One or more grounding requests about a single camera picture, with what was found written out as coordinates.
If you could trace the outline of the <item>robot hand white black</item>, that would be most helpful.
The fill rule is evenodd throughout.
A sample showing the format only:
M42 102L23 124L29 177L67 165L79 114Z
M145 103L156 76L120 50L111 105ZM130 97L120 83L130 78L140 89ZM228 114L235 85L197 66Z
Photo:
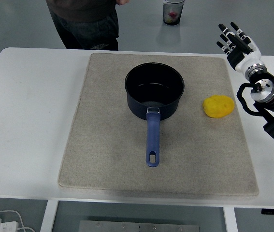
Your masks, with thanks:
M218 27L221 30L221 41L216 44L227 55L227 61L235 71L245 73L255 64L263 64L255 42L234 22L231 22L232 29L223 24Z

